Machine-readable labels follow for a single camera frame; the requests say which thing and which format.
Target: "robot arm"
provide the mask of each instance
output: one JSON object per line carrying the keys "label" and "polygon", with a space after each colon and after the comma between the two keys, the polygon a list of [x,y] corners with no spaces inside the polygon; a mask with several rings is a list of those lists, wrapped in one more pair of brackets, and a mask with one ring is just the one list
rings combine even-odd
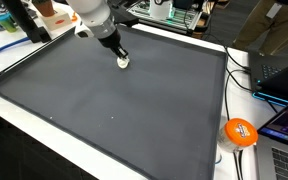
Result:
{"label": "robot arm", "polygon": [[117,55],[118,63],[129,62],[106,0],[67,0],[67,3],[81,18],[81,23],[75,29],[76,36],[97,38],[104,47],[110,48]]}

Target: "laptop keyboard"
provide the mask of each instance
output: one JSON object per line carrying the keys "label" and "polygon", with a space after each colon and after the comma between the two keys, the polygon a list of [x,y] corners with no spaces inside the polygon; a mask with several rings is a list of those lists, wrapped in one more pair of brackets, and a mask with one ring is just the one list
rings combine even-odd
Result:
{"label": "laptop keyboard", "polygon": [[279,69],[279,68],[264,65],[264,64],[262,65],[262,70],[263,70],[263,77],[265,79],[267,79],[270,76],[273,76],[274,74],[279,73],[281,71],[281,69]]}
{"label": "laptop keyboard", "polygon": [[288,180],[288,153],[272,148],[276,179]]}

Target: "gray mat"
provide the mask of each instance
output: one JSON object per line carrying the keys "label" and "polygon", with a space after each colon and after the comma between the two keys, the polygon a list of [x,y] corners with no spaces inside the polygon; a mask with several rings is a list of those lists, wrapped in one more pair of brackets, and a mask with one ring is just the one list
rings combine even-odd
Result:
{"label": "gray mat", "polygon": [[71,31],[4,73],[0,96],[150,179],[212,179],[225,55],[119,31],[127,69]]}

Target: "desk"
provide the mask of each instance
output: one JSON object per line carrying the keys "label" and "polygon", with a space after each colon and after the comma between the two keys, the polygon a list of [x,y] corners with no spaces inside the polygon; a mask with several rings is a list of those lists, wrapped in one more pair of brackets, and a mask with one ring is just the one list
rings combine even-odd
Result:
{"label": "desk", "polygon": [[[202,40],[193,39],[190,37],[156,29],[153,27],[148,27],[141,24],[134,26],[134,28],[224,52],[224,48],[222,46]],[[52,38],[54,38],[68,29],[69,27],[65,27],[58,31],[54,31],[52,32],[51,36]],[[11,36],[9,36],[9,34],[2,34],[0,35],[0,37],[7,38],[0,40],[0,45],[2,45],[4,43],[13,41],[15,37],[16,39],[24,37],[24,33],[18,32],[14,34],[13,39],[11,38]],[[25,57],[27,54],[38,49],[42,45],[43,44],[40,43],[28,43],[26,46],[19,46],[16,48],[14,47],[1,53],[0,70]],[[247,53],[234,49],[229,49],[229,51],[232,57],[235,58],[238,62],[240,62],[242,65],[247,65]],[[238,66],[231,63],[230,61],[228,63],[228,68],[230,70],[233,70],[237,69]],[[239,82],[241,82],[242,85],[246,87],[249,86],[248,76],[242,74],[235,74],[235,77]],[[232,118],[240,117],[247,119],[256,128],[259,128],[270,117],[274,115],[274,112],[271,110],[267,103],[252,98],[248,92],[241,90],[236,84],[234,84],[233,81],[229,81],[227,96],[230,116]],[[12,103],[3,100],[2,98],[0,98],[0,117],[4,118],[6,121],[15,125],[28,135],[45,144],[50,149],[67,158],[88,173],[97,177],[98,179],[145,179],[145,177],[143,177],[141,174],[138,174],[137,172],[129,169],[123,164],[120,164],[116,160],[90,147],[84,142],[46,123],[44,120],[31,115],[30,113],[13,105]],[[225,122],[226,113],[225,106],[223,105],[221,127],[224,125]],[[220,164],[216,165],[214,179],[237,179],[233,155],[224,151],[222,151],[221,154],[223,156],[223,159]],[[245,180],[257,179],[256,161],[253,147],[245,149],[243,153],[242,166]]]}

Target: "person's leg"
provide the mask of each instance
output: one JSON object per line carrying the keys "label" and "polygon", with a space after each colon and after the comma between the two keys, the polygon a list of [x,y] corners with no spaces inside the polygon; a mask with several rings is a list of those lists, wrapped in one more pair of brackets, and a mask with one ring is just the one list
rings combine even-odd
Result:
{"label": "person's leg", "polygon": [[232,44],[233,48],[245,50],[247,46],[269,29],[273,21],[266,17],[266,14],[274,3],[274,0],[259,1],[234,40]]}
{"label": "person's leg", "polygon": [[260,53],[274,55],[288,45],[288,6],[283,6],[277,14]]}

